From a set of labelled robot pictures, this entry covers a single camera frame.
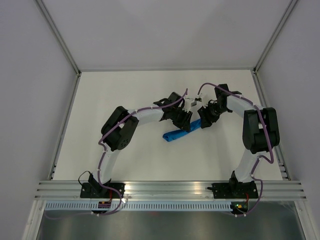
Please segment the blue cloth napkin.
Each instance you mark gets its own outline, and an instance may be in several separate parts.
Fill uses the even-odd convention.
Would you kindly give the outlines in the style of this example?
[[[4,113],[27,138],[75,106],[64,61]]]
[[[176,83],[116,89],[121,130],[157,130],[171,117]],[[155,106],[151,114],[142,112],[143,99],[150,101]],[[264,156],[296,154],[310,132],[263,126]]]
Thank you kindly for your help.
[[[201,127],[201,119],[194,120],[190,123],[190,131],[184,131],[182,129],[170,131],[167,133],[164,133],[162,135],[162,138],[167,142],[172,142],[174,140],[180,139],[186,135],[188,135],[191,132],[194,132],[195,130],[199,129]]]

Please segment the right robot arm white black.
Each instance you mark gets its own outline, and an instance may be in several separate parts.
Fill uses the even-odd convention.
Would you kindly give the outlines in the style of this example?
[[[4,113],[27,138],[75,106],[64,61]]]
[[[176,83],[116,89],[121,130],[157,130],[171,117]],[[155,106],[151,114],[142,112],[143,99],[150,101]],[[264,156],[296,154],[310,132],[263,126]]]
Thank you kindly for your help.
[[[242,142],[245,150],[227,184],[229,194],[239,198],[254,186],[254,172],[260,159],[271,165],[275,161],[273,148],[280,143],[277,112],[273,107],[253,103],[239,91],[230,91],[227,84],[202,84],[196,100],[202,104],[197,111],[202,129],[212,126],[226,112],[235,113],[243,120]]]

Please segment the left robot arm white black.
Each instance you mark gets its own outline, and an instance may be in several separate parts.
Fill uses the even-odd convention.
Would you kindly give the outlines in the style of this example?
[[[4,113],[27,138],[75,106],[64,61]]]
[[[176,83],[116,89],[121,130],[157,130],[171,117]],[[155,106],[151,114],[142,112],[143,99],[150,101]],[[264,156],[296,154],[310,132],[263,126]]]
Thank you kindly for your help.
[[[118,106],[101,128],[102,137],[98,144],[103,147],[101,159],[95,173],[89,177],[91,191],[98,198],[108,195],[108,182],[116,159],[121,150],[128,146],[137,127],[165,120],[172,121],[173,125],[184,132],[191,131],[192,112],[187,107],[185,91],[183,95],[172,92],[168,98],[163,98],[152,105],[128,110]]]

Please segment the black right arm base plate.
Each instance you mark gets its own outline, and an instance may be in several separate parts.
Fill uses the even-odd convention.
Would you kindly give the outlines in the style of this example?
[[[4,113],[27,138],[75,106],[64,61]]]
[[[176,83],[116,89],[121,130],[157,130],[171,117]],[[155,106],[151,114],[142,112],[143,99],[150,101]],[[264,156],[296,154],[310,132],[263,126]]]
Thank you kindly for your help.
[[[214,199],[257,199],[259,197],[257,185],[252,182],[246,183],[212,183],[206,188],[213,193]]]

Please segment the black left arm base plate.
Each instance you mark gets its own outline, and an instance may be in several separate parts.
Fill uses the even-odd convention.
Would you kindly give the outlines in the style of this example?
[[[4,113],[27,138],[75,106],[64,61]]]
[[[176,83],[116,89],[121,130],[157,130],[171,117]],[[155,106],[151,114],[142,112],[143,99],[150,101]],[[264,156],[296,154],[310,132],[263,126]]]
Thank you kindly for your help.
[[[121,197],[124,196],[125,193],[125,183],[123,182],[111,182],[109,184],[110,188],[117,190]],[[80,191],[81,199],[120,199],[118,193],[114,190],[110,190],[108,188],[104,188],[99,186],[98,189],[94,189],[90,183],[85,182],[82,184]]]

